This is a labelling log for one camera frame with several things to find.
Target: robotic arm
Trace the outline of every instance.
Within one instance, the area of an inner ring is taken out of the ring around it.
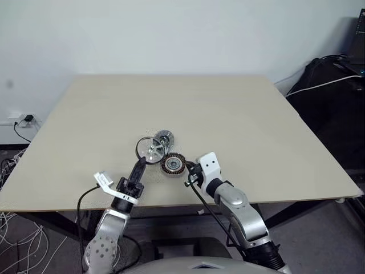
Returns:
[[[137,205],[143,191],[140,179],[145,166],[146,158],[142,157],[135,164],[129,179],[120,179],[116,191],[110,189],[113,181],[105,173],[94,175],[103,191],[115,198],[111,209],[104,211],[95,237],[86,247],[84,260],[88,266],[87,274],[113,273],[118,239],[123,236],[129,214],[133,206]],[[272,242],[265,223],[249,204],[246,195],[234,188],[229,181],[222,181],[221,169],[215,153],[211,152],[198,158],[197,164],[187,162],[186,167],[189,175],[185,186],[191,186],[195,190],[193,185],[197,184],[204,195],[214,199],[223,215],[229,220],[245,261],[290,274],[290,269],[281,259],[278,247]]]

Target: plug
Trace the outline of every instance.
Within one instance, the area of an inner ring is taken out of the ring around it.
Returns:
[[[29,123],[32,122],[33,118],[34,118],[33,115],[28,114],[27,116],[25,116],[24,121]]]

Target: white wall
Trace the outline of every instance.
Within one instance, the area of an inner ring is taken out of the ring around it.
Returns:
[[[263,74],[276,82],[314,57],[337,53],[362,6],[364,0],[0,0],[0,123],[16,112],[45,120],[80,73]],[[296,78],[278,87],[285,92]],[[23,142],[12,126],[0,126],[0,144]]]

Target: gear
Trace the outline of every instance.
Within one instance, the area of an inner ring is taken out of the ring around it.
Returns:
[[[179,176],[185,171],[185,157],[178,153],[167,154],[161,161],[162,170],[171,176]]]

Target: table top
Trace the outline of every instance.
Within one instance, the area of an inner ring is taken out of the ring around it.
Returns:
[[[107,171],[118,182],[144,136],[167,129],[187,160],[214,151],[252,203],[353,197],[361,190],[262,76],[79,76],[0,192],[0,211],[75,209]],[[185,176],[147,166],[140,206],[200,204]],[[101,189],[82,208],[110,206]]]

